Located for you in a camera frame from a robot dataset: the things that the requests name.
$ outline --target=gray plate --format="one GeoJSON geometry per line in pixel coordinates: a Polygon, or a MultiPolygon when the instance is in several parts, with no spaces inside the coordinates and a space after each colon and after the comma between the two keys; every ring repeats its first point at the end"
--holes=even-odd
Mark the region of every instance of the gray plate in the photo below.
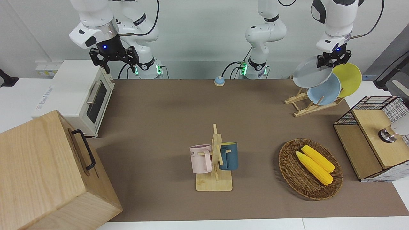
{"type": "Polygon", "coordinates": [[[302,61],[294,71],[294,83],[303,88],[312,88],[324,83],[332,73],[333,68],[323,66],[317,68],[317,56],[302,61]]]}

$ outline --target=mug rack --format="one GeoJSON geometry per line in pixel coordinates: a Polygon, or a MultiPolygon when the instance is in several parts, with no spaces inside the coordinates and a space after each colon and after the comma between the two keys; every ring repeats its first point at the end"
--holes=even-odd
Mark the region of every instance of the mug rack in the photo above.
{"type": "Polygon", "coordinates": [[[231,191],[233,182],[230,170],[219,169],[219,164],[223,165],[220,148],[222,146],[222,135],[217,133],[217,126],[213,124],[213,138],[211,139],[210,155],[212,156],[212,170],[209,173],[196,174],[196,190],[204,191],[231,191]]]}

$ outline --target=white wall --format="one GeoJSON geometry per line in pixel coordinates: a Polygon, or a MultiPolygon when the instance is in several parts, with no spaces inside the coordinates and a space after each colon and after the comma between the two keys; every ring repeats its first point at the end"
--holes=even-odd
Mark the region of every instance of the white wall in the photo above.
{"type": "MultiPolygon", "coordinates": [[[[0,2],[3,2],[0,29],[7,31],[0,36],[0,66],[10,75],[35,77],[34,61],[46,60],[48,56],[53,61],[89,59],[89,51],[77,47],[68,37],[79,22],[69,0],[0,2]],[[8,4],[11,9],[4,8],[3,5],[8,4]],[[21,19],[19,26],[9,17],[13,11],[21,19]]],[[[287,25],[288,33],[283,40],[268,44],[268,64],[273,69],[270,77],[286,77],[303,59],[319,54],[315,44],[324,32],[324,25],[311,17],[311,2],[298,0],[291,7],[280,6],[280,18],[287,25]]],[[[160,3],[161,35],[151,46],[155,56],[169,67],[172,78],[220,75],[227,63],[243,59],[250,48],[244,36],[246,28],[263,23],[257,14],[257,0],[161,0],[160,3]]],[[[154,19],[156,1],[140,0],[137,4],[154,19]]],[[[120,15],[117,2],[110,2],[110,6],[120,15]]],[[[366,0],[359,7],[353,35],[371,29],[380,7],[380,0],[366,0]]],[[[352,50],[350,62],[364,72],[405,28],[409,21],[407,9],[407,0],[386,1],[376,30],[348,43],[352,50]]],[[[121,63],[110,64],[113,75],[120,66],[121,63]]]]}

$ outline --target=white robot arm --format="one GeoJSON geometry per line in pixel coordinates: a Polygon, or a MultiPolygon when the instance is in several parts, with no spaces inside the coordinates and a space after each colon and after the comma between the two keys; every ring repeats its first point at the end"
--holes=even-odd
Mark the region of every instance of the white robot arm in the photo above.
{"type": "Polygon", "coordinates": [[[159,37],[159,29],[154,27],[146,14],[138,7],[134,7],[134,2],[121,2],[122,14],[130,21],[118,23],[120,34],[146,34],[143,36],[123,36],[121,40],[126,44],[135,47],[139,56],[136,71],[130,78],[154,79],[162,77],[160,68],[161,61],[152,54],[152,50],[147,44],[149,41],[156,41],[159,37]]]}
{"type": "Polygon", "coordinates": [[[258,13],[265,23],[251,26],[246,31],[246,40],[252,45],[252,50],[242,74],[249,79],[258,79],[264,74],[269,54],[265,44],[281,40],[287,33],[279,18],[276,0],[258,0],[258,13]]]}
{"type": "Polygon", "coordinates": [[[103,67],[109,73],[108,61],[123,61],[141,78],[156,78],[161,74],[160,61],[153,57],[146,44],[147,41],[157,40],[159,31],[144,12],[132,7],[136,0],[112,0],[121,2],[122,12],[130,22],[117,22],[108,6],[108,0],[70,1],[81,20],[70,33],[70,38],[83,49],[97,46],[97,49],[90,50],[95,65],[103,67]],[[121,41],[130,47],[124,48],[121,41]]]}
{"type": "Polygon", "coordinates": [[[353,22],[358,6],[364,0],[314,0],[311,6],[312,17],[325,24],[325,32],[317,43],[323,52],[317,57],[317,67],[332,67],[345,64],[351,57],[346,44],[351,38],[353,22]]]}

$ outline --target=brown tabletop mat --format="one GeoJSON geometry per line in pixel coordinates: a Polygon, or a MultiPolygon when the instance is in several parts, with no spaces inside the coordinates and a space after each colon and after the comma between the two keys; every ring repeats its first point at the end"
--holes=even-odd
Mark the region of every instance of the brown tabletop mat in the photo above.
{"type": "Polygon", "coordinates": [[[291,80],[116,81],[99,138],[89,140],[124,208],[112,221],[409,215],[392,183],[357,180],[332,127],[347,104],[294,118],[283,100],[297,91],[291,80]],[[231,192],[195,191],[189,147],[210,144],[213,123],[238,143],[231,192]],[[285,184],[278,153],[295,138],[337,158],[344,183],[334,197],[306,201],[285,184]]]}

